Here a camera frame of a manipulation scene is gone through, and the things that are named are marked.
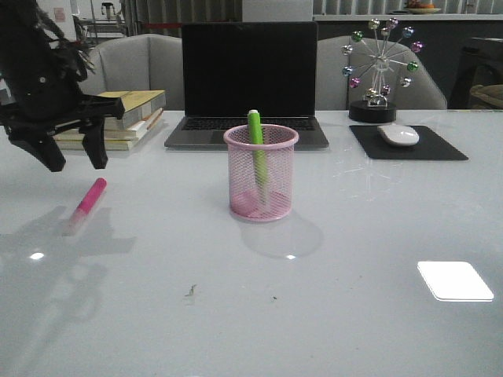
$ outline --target laptop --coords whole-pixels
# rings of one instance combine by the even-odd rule
[[[226,148],[223,134],[247,123],[299,132],[297,149],[329,145],[314,117],[315,22],[220,22],[182,26],[185,116],[166,147]]]

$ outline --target white table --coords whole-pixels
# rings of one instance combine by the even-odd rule
[[[432,162],[368,159],[319,112],[330,148],[296,152],[267,224],[229,214],[226,152],[165,149],[181,116],[106,170],[64,151],[51,173],[2,132],[0,375],[503,375],[503,114],[400,111],[469,157]],[[494,300],[436,300],[427,260],[471,263]]]

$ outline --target ornament base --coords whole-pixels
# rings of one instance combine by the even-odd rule
[[[367,101],[354,101],[349,105],[349,117],[357,122],[391,123],[396,120],[396,105],[388,102],[386,108],[371,108]]]

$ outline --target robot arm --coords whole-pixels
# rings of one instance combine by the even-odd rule
[[[46,31],[55,35],[48,36]],[[9,141],[51,171],[65,164],[53,135],[79,128],[96,169],[108,158],[103,141],[105,116],[121,118],[120,99],[87,96],[77,84],[87,77],[86,58],[37,5],[36,0],[0,0],[0,72],[16,102],[0,105]]]

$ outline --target highlighter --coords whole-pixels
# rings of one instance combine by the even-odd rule
[[[104,178],[98,178],[93,183],[87,194],[83,197],[82,201],[73,212],[70,220],[68,220],[67,226],[63,231],[63,236],[72,236],[76,233],[80,224],[82,224],[98,198],[105,190],[106,185],[107,181]]]
[[[250,110],[248,112],[248,132],[252,144],[264,144],[260,114],[257,110]],[[268,173],[266,151],[253,151],[253,164],[255,169],[255,182],[259,187],[260,203],[267,205],[269,203],[269,195],[267,188]]]

